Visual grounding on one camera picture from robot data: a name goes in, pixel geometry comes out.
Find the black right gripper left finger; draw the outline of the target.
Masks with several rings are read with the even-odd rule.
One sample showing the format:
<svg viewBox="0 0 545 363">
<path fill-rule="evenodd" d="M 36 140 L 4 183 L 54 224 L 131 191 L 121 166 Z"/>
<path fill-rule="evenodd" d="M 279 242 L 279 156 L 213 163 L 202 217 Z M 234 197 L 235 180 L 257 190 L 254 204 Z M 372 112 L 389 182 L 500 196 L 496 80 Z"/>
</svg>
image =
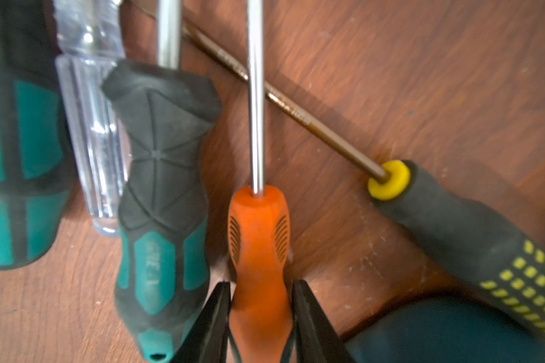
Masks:
<svg viewBox="0 0 545 363">
<path fill-rule="evenodd" d="M 221 281 L 171 362 L 226 362 L 230 305 L 231 285 Z"/>
</svg>

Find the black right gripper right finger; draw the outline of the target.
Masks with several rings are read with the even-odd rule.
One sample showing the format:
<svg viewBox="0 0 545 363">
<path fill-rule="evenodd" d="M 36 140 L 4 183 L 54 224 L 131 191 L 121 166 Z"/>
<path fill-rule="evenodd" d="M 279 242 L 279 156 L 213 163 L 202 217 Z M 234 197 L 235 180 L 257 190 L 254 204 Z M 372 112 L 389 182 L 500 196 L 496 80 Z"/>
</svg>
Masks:
<svg viewBox="0 0 545 363">
<path fill-rule="evenodd" d="M 354 363 L 305 280 L 293 281 L 292 309 L 297 362 Z"/>
</svg>

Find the orange screwdriver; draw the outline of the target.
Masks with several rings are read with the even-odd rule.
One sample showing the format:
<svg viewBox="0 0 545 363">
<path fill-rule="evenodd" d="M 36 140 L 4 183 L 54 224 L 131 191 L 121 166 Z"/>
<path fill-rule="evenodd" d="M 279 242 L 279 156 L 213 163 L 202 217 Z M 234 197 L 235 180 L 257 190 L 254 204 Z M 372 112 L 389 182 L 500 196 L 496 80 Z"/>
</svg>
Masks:
<svg viewBox="0 0 545 363">
<path fill-rule="evenodd" d="M 229 328 L 241 362 L 288 362 L 293 314 L 284 280 L 290 218 L 284 194 L 265 183 L 263 3 L 247 3 L 251 184 L 237 190 L 228 215 L 236 289 Z"/>
</svg>

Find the black yellow screwdriver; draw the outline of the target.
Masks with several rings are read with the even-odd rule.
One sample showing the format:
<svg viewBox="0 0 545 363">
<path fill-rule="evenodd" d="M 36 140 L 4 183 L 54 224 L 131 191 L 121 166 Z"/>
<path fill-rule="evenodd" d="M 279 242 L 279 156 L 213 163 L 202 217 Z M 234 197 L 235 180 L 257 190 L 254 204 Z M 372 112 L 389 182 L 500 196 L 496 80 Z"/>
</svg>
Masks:
<svg viewBox="0 0 545 363">
<path fill-rule="evenodd" d="M 263 28 L 271 85 L 410 171 L 389 197 L 270 101 L 288 278 L 348 337 L 459 293 L 545 338 L 545 1 L 267 1 Z"/>
</svg>

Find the large green black screwdriver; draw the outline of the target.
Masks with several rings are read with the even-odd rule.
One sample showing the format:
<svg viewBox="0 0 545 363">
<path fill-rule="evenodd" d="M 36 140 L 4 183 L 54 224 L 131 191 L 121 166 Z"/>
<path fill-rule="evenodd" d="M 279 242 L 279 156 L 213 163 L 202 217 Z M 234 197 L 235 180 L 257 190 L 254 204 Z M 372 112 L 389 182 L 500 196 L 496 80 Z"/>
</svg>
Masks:
<svg viewBox="0 0 545 363">
<path fill-rule="evenodd" d="M 0 270 L 55 242 L 77 172 L 41 1 L 0 1 Z"/>
</svg>

